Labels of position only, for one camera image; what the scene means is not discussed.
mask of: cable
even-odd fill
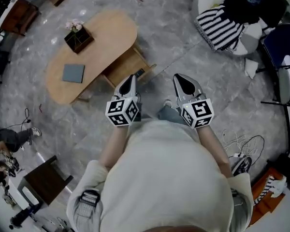
[[[256,137],[261,137],[261,138],[263,139],[263,146],[262,146],[262,150],[261,150],[261,152],[260,152],[258,158],[255,160],[255,162],[254,162],[253,164],[251,164],[251,166],[253,166],[253,165],[256,163],[257,160],[259,160],[259,158],[260,158],[260,156],[261,156],[261,154],[262,154],[262,152],[263,152],[263,150],[264,150],[265,139],[264,139],[261,135],[253,136],[253,137],[250,138],[250,139],[249,139],[245,144],[247,144],[251,139],[256,138]]]
[[[2,129],[0,129],[0,131],[3,131],[3,130],[6,130],[6,129],[9,129],[9,128],[12,127],[12,126],[21,126],[21,131],[22,131],[22,129],[23,129],[23,125],[24,125],[25,123],[30,123],[30,122],[31,122],[31,120],[28,119],[28,118],[29,118],[29,109],[26,108],[26,109],[25,109],[25,119],[24,119],[24,121],[23,121],[21,124],[14,124],[14,125],[8,126],[8,127],[6,127],[6,128],[2,128]]]
[[[239,150],[240,150],[238,156],[240,156],[242,153],[243,153],[245,156],[252,156],[252,155],[256,154],[256,152],[258,151],[258,149],[256,148],[256,147],[257,147],[257,137],[260,137],[260,138],[263,139],[263,146],[262,146],[261,152],[260,152],[258,158],[257,158],[257,159],[254,161],[254,163],[252,164],[252,165],[254,165],[254,164],[256,163],[256,161],[261,157],[261,154],[262,154],[262,152],[263,152],[263,150],[264,150],[265,139],[264,139],[261,135],[256,135],[256,136],[251,137],[251,138],[250,138],[248,141],[246,141],[245,143],[243,143],[243,142],[246,140],[246,136],[245,136],[245,135],[240,136],[240,137],[237,137],[237,133],[236,133],[234,130],[232,130],[232,129],[224,129],[223,132],[222,132],[222,140],[223,140],[223,142],[224,142],[225,144],[226,144],[226,142],[225,142],[225,140],[224,140],[225,131],[233,131],[234,134],[235,134],[235,139],[231,140],[231,141],[228,143],[228,145],[224,147],[225,150],[227,151],[227,150],[230,148],[231,145],[236,144],[237,147],[238,147]],[[255,145],[254,145],[253,149],[250,149],[250,146],[251,146],[251,145],[250,145],[249,143],[250,143],[250,141],[251,141],[252,139],[255,139]]]
[[[65,220],[63,220],[60,217],[57,217],[57,220],[58,220],[59,224],[62,226],[63,229],[67,228],[68,225],[67,225],[67,222]]]

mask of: black and white marker cube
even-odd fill
[[[193,129],[209,125],[214,118],[211,100],[206,99],[183,104],[181,116]]]
[[[114,126],[130,125],[139,112],[136,102],[137,96],[109,101],[106,104],[105,115]]]

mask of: pink flower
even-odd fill
[[[73,19],[72,20],[73,24],[76,26],[77,24],[80,24],[80,21],[78,19]]]
[[[75,27],[76,27],[77,31],[79,31],[82,29],[82,24],[77,24]]]
[[[70,21],[68,21],[68,22],[66,23],[66,29],[67,29],[67,30],[72,30],[72,27],[73,27],[73,23],[70,22]]]

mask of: small plant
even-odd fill
[[[83,22],[78,19],[73,19],[72,21],[67,21],[65,27],[70,31],[70,33],[64,38],[64,40],[75,53],[79,53],[91,41],[93,41],[93,37],[82,24]]]
[[[77,19],[73,19],[72,21],[67,21],[66,29],[70,30],[71,32],[76,33],[82,29],[82,23]]]

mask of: chair leg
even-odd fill
[[[70,182],[71,182],[71,180],[73,180],[73,176],[72,175],[70,175],[65,181],[64,181],[64,183],[65,183],[65,185],[67,186]]]
[[[267,69],[266,69],[266,68],[257,69],[257,70],[256,70],[256,73],[265,72],[265,71],[267,71]]]
[[[278,106],[288,106],[290,107],[290,103],[282,104],[280,102],[269,102],[269,101],[261,101],[262,104],[270,104],[270,105],[278,105]]]
[[[48,159],[45,163],[46,164],[51,164],[52,162],[57,160],[57,156],[52,156],[50,159]]]

